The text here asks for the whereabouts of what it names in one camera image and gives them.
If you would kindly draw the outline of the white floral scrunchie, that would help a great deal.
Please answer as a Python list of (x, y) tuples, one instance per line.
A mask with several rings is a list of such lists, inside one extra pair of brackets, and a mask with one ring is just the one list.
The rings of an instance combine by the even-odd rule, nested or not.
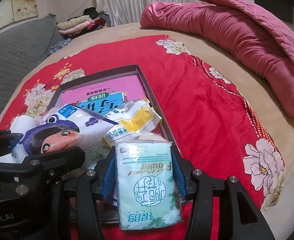
[(85, 161), (80, 168), (77, 168), (71, 171), (68, 175), (71, 178), (79, 177), (81, 174), (87, 170), (93, 170), (97, 165), (98, 161), (106, 159), (109, 154), (110, 147), (105, 142), (104, 139), (100, 139), (97, 143), (90, 146), (86, 149), (85, 152)]

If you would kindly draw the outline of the cartoon face wipes pack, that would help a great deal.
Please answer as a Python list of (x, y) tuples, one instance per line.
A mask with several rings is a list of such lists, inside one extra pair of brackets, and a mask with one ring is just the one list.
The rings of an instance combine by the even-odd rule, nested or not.
[(66, 104), (48, 116), (41, 125), (31, 125), (23, 130), (22, 139), (12, 150), (14, 163), (22, 163), (26, 157), (65, 150), (74, 146), (87, 150), (117, 122), (83, 107)]

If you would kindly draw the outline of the yellow white tissue pack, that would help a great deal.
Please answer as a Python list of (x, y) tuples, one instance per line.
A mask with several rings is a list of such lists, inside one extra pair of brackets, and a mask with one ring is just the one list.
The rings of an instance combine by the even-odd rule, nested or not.
[(141, 133), (152, 132), (162, 121), (147, 98), (123, 103), (107, 113), (106, 117), (116, 122), (116, 125), (103, 136), (110, 147), (118, 142), (137, 139)]

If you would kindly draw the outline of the cream plush bear purple bow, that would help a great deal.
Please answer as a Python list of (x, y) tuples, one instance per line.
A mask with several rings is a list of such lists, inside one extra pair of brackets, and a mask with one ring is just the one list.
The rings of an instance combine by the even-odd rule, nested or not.
[(167, 141), (161, 135), (153, 132), (143, 132), (139, 136), (139, 140), (152, 140), (152, 141)]

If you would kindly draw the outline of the red floral blanket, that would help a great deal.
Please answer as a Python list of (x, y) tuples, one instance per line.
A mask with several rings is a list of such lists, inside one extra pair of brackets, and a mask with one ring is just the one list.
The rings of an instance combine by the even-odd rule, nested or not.
[(236, 176), (262, 209), (284, 175), (278, 148), (235, 85), (167, 35), (98, 44), (47, 64), (22, 86), (0, 128), (20, 115), (42, 116), (35, 104), (72, 77), (131, 64), (146, 77), (183, 157), (204, 175)]

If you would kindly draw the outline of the pink blue book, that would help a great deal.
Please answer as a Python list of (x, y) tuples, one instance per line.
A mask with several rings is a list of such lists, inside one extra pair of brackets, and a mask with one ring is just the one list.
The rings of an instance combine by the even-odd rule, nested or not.
[[(135, 99), (147, 98), (154, 108), (150, 95), (141, 77), (131, 74), (65, 90), (60, 96), (60, 105), (72, 104), (106, 116), (116, 107)], [(152, 132), (162, 134), (161, 122)]]

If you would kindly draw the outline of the dark shallow cardboard box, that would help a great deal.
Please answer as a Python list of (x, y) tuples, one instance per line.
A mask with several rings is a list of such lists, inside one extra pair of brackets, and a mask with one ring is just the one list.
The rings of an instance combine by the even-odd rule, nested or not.
[(115, 197), (122, 230), (181, 221), (173, 176), (172, 140), (136, 65), (81, 77), (58, 91), (41, 126), (38, 150), (82, 149), (64, 191), (76, 199), (79, 225), (99, 224), (97, 202)]

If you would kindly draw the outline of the tan bed sheet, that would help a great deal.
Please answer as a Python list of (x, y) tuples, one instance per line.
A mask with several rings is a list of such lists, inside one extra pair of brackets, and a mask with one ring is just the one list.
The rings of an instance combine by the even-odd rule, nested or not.
[[(87, 58), (78, 57), (78, 68), (88, 67), (100, 72), (113, 67), (136, 63), (136, 57), (146, 53), (146, 61), (151, 62), (155, 55), (149, 45), (144, 45), (142, 37), (168, 35), (183, 43), (191, 55), (198, 57), (214, 67), (233, 83), (240, 94), (271, 135), (285, 163), (285, 182), (278, 203), (265, 213), (265, 218), (276, 239), (287, 239), (294, 232), (294, 117), (287, 116), (276, 99), (269, 84), (237, 63), (235, 59), (213, 43), (193, 35), (168, 30), (142, 29), (139, 24), (131, 23), (117, 27), (101, 29), (76, 38), (65, 48), (54, 53), (39, 64), (37, 71), (52, 69), (55, 62), (63, 57), (74, 55), (92, 46), (98, 52), (89, 53)], [(206, 145), (213, 146), (217, 139), (206, 139), (206, 134), (214, 131), (215, 125), (206, 125), (206, 116), (197, 110), (196, 122), (190, 130), (183, 131), (177, 116), (191, 116), (190, 111), (178, 107), (191, 96), (197, 85), (204, 85), (204, 78), (196, 67), (180, 67), (172, 63), (168, 68), (153, 67), (149, 64), (143, 70), (161, 109), (165, 115), (178, 147), (185, 158), (194, 166), (216, 178), (226, 178), (238, 174), (235, 156), (226, 146), (206, 151)]]

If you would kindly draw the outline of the grey quilted sofa cover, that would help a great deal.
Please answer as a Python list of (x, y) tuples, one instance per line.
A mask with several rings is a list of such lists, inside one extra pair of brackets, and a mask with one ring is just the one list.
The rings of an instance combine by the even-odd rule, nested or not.
[(12, 27), (0, 33), (0, 114), (20, 81), (63, 40), (56, 15)]

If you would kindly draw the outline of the blue patterned cloth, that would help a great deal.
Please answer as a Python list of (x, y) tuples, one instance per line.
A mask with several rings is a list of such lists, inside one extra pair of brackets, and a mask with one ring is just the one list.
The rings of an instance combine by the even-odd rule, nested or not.
[(66, 40), (63, 41), (59, 41), (57, 44), (55, 44), (54, 46), (51, 46), (48, 51), (47, 51), (47, 55), (50, 56), (53, 53), (61, 50), (62, 48), (66, 47), (68, 44), (70, 44), (72, 41), (72, 39), (67, 38)]

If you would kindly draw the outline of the stack of folded clothes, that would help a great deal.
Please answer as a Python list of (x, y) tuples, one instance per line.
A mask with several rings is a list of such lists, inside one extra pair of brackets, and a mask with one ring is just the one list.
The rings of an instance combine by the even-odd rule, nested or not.
[(111, 27), (111, 23), (109, 15), (98, 13), (95, 7), (89, 7), (83, 11), (82, 16), (70, 18), (56, 26), (65, 39), (74, 39), (93, 31)]

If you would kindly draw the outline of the pink rolled quilt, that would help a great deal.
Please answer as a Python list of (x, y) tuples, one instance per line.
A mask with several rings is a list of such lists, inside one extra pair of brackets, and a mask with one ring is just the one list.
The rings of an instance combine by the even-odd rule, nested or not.
[(294, 117), (294, 32), (247, 0), (153, 2), (142, 11), (144, 29), (200, 36), (267, 80), (288, 116)]

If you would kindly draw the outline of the blossom wall painting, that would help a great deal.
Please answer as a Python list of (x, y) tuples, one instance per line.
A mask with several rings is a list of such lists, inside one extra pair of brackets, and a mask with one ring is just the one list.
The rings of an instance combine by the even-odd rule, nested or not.
[(0, 29), (38, 15), (36, 0), (2, 0), (0, 2)]

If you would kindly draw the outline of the black wall television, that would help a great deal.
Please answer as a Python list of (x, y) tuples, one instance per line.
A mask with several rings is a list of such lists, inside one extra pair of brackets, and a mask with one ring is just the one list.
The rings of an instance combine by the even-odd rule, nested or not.
[(254, 2), (284, 22), (293, 24), (294, 8), (289, 0), (254, 0)]

